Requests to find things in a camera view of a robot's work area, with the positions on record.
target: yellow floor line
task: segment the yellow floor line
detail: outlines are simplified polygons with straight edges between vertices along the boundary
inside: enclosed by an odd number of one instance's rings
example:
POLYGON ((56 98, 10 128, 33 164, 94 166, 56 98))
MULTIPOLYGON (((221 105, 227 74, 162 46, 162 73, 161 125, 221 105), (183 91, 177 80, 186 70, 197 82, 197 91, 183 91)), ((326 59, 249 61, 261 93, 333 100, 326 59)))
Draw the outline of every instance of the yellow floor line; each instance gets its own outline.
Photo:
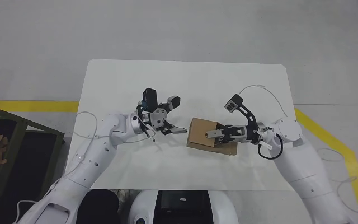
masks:
POLYGON ((0 101, 0 109, 5 111, 77 113, 78 105, 78 101, 0 101))
MULTIPOLYGON (((322 128, 319 124, 314 122, 311 118, 302 113, 299 109, 295 108, 297 121, 302 124, 312 134, 317 136, 322 142, 327 144, 331 149, 339 152, 345 158, 345 164, 349 176, 358 177, 358 162, 356 160, 354 151, 348 148, 335 136, 331 135, 328 131, 322 128)), ((356 200, 358 202, 358 180, 352 182, 352 187, 356 200)))
MULTIPOLYGON (((71 112, 78 110, 78 101, 0 101, 0 109, 5 111, 26 112, 71 112)), ((330 148, 341 153, 345 158, 345 164, 349 176, 358 176, 358 162, 354 151, 348 148, 336 137, 324 130, 319 124, 295 108, 296 117, 300 124, 317 136, 330 148)), ((358 180, 352 182, 353 191, 358 202, 358 180)))

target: gray floor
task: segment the gray floor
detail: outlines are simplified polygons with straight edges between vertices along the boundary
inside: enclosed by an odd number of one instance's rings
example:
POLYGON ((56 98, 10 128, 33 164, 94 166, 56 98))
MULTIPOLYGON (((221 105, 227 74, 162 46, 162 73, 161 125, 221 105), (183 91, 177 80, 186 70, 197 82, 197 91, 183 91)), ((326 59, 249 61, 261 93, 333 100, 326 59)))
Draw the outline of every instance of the gray floor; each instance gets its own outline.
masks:
MULTIPOLYGON (((357 21, 356 0, 0 0, 0 100, 79 100, 95 58, 277 63, 295 106, 357 155, 357 21)), ((18 114, 72 135, 74 114, 18 114)), ((294 192, 228 194, 241 223, 310 223, 294 192)))

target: mechanical hand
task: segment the mechanical hand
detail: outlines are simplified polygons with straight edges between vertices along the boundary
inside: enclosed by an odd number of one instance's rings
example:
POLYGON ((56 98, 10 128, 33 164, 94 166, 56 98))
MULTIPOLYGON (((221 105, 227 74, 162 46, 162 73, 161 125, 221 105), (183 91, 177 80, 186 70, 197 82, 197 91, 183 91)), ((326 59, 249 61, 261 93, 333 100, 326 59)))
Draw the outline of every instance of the mechanical hand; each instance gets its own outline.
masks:
POLYGON ((321 158, 302 135, 295 119, 281 118, 271 124, 256 123, 253 114, 242 105, 243 99, 234 95, 225 108, 232 113, 239 110, 248 119, 248 125, 221 125, 206 133, 216 144, 250 142, 258 144, 258 154, 274 160, 285 180, 295 189, 315 224, 356 223, 345 211, 333 191, 321 158), (261 146, 269 149, 272 157, 261 154, 261 146))
POLYGON ((185 128, 179 128, 167 121, 167 115, 170 111, 177 108, 180 104, 180 97, 171 96, 166 103, 158 105, 157 92, 151 88, 147 88, 143 92, 143 101, 139 102, 137 106, 137 114, 143 121, 141 123, 142 129, 146 130, 146 125, 151 126, 154 130, 162 132, 164 135, 173 133, 186 133, 185 128))
POLYGON ((180 98, 170 97, 167 103, 158 105, 157 95, 153 95, 155 92, 147 89, 143 93, 137 113, 109 114, 93 137, 84 136, 86 140, 76 151, 67 174, 24 214, 20 223, 53 223, 54 220, 56 223, 76 223, 81 201, 112 162, 118 145, 141 133, 151 137, 148 129, 163 134, 186 132, 166 121, 167 113, 179 106, 180 98))

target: white tabletop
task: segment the white tabletop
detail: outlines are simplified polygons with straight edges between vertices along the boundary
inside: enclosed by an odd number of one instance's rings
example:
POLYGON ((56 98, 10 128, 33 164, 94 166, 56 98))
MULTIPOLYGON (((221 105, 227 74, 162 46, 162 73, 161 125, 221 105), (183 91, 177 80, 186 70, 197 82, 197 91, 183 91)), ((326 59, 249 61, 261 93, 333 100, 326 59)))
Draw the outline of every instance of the white tabletop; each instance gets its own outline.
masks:
MULTIPOLYGON (((114 111, 130 113, 150 87, 157 90, 158 102, 166 102, 172 95, 181 98, 181 105, 167 118, 178 127, 189 128, 193 117, 241 125, 247 124, 246 118, 238 111, 228 113, 224 105, 242 88, 256 84, 271 90, 288 116, 295 117, 282 65, 138 60, 90 61, 78 112, 90 111, 99 121, 114 111)), ((241 96, 258 121, 273 122, 284 116, 265 90, 248 88, 241 96)), ((89 115, 77 117, 77 133, 90 134, 94 128, 89 115)), ((186 140, 187 134, 163 136, 159 132, 155 143, 146 140, 118 146, 110 167, 92 188, 292 190, 274 162, 257 154, 257 146, 240 143, 236 156, 226 156, 187 148, 186 140)), ((69 161, 82 141, 73 136, 69 161)))

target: cardboard box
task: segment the cardboard box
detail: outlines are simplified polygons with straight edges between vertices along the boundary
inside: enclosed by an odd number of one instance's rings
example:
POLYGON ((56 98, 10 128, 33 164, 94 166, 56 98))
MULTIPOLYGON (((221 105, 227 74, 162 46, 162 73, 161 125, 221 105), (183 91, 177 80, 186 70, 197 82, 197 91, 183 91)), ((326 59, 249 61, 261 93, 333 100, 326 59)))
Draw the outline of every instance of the cardboard box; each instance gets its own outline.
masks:
POLYGON ((209 152, 216 152, 225 155, 234 156, 237 154, 237 142, 220 144, 215 146, 214 138, 207 138, 206 132, 209 130, 215 130, 217 122, 211 122, 209 120, 203 120, 199 118, 193 118, 190 123, 190 129, 186 146, 195 148, 198 150, 204 150, 209 152))

